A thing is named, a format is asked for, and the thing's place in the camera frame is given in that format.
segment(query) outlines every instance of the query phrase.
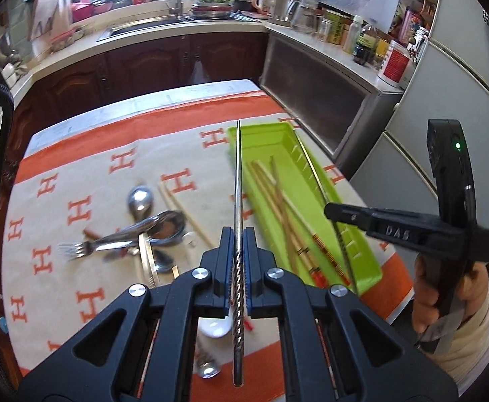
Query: hand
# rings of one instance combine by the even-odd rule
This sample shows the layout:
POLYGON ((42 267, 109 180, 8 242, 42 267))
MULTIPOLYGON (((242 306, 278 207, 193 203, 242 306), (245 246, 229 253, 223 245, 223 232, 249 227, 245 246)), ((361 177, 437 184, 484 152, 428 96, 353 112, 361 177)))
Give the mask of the hand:
MULTIPOLYGON (((434 306, 439 295, 438 290, 425 280, 425 263, 420 256, 415 260, 415 276, 412 326, 421 334, 439 318, 439 311, 434 306)), ((465 274, 460 280, 457 296, 466 302, 463 322, 481 308, 488 293, 488 285, 488 271, 483 263, 475 263, 471 272, 465 274)))

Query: fork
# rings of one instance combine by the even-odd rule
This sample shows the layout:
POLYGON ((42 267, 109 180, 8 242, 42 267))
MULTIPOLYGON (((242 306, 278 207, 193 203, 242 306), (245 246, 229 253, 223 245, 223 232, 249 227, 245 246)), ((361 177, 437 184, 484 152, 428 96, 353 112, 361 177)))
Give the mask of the fork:
POLYGON ((59 251, 69 259, 82 258, 96 251, 122 249, 133 246, 138 247, 138 236, 143 232, 149 232, 157 226, 164 216, 150 216, 123 230, 109 234, 96 240, 87 240, 80 243, 59 243, 59 251))

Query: refrigerator door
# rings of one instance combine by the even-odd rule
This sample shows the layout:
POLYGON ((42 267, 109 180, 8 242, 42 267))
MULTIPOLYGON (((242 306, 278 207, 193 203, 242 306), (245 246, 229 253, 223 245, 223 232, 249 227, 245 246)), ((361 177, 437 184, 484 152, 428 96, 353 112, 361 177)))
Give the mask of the refrigerator door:
POLYGON ((426 148, 429 118, 462 124, 473 167, 477 221, 489 227, 489 92, 432 43, 386 131, 433 180, 426 148))
MULTIPOLYGON (((438 214, 431 183, 387 133, 382 133, 350 183, 368 207, 438 214)), ((414 276, 417 254, 401 247, 396 250, 414 276)))
POLYGON ((439 0, 430 37, 489 87, 489 26, 477 0, 439 0))

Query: orange stripe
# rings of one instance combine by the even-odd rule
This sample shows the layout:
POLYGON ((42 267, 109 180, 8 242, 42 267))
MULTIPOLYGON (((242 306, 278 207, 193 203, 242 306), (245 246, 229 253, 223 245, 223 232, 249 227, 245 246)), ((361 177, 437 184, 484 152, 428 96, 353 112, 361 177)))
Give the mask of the orange stripe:
POLYGON ((61 140, 24 158, 15 183, 81 158, 118 148, 139 139, 190 130, 204 125, 283 112, 262 91, 209 98, 155 109, 61 140))
POLYGON ((399 254, 395 252, 382 266, 382 279, 367 290, 361 300, 382 319, 399 306, 413 283, 399 254))
POLYGON ((191 402, 267 402, 283 395, 283 364, 280 342, 244 357, 244 385, 233 387, 232 364, 208 380, 192 378, 191 402))

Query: tablecloth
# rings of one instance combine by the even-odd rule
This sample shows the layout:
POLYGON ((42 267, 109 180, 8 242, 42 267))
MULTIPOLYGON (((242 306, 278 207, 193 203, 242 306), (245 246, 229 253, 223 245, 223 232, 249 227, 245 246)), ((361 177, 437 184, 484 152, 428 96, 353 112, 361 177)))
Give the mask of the tablecloth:
MULTIPOLYGON (((234 166, 225 129, 242 124, 288 121, 279 105, 260 90, 189 101, 84 131, 24 158, 8 207, 3 239, 4 308, 13 350, 28 373, 139 280, 134 257, 93 255, 73 262, 59 242, 80 242, 89 227, 102 235, 130 225, 126 195, 164 181, 217 243, 233 225, 234 166)), ((300 136, 328 172, 343 202, 363 205, 349 182, 300 129, 300 136)), ((244 226, 256 226, 244 196, 244 226)), ((167 209, 155 192, 154 212, 167 209)), ((259 230, 258 244, 262 247, 259 230)), ((411 297, 412 283, 391 245, 369 239, 383 279, 362 299, 390 321, 411 297)), ((181 255, 184 245, 171 253, 181 255)), ((245 338, 245 385, 231 385, 231 340, 206 340, 223 364, 211 380, 193 379, 192 400, 268 401, 283 393, 275 319, 254 321, 245 338)))

